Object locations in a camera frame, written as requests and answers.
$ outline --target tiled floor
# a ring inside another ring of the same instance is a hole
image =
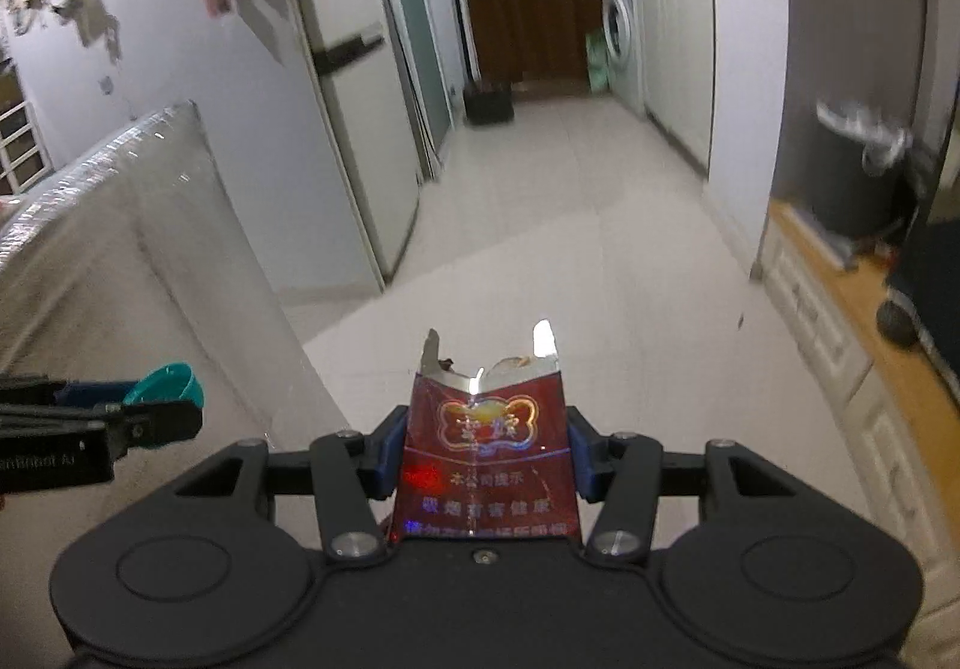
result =
[[[291,310],[347,419],[368,430],[407,400],[428,328],[474,373],[531,351],[547,317],[568,403],[601,431],[682,451],[734,437],[865,514],[792,338],[721,241],[702,180],[654,126],[606,98],[558,100],[452,140],[390,290]],[[696,519],[675,501],[661,506],[661,541]]]

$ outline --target metal bolt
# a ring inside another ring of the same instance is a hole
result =
[[[493,566],[500,557],[493,550],[475,550],[473,552],[473,561],[481,566]]]
[[[380,541],[376,536],[363,532],[363,530],[351,530],[347,533],[341,533],[331,541],[330,549],[338,557],[361,559],[375,554],[380,549]]]
[[[605,556],[628,556],[640,549],[640,539],[628,530],[607,530],[593,540],[593,547]]]

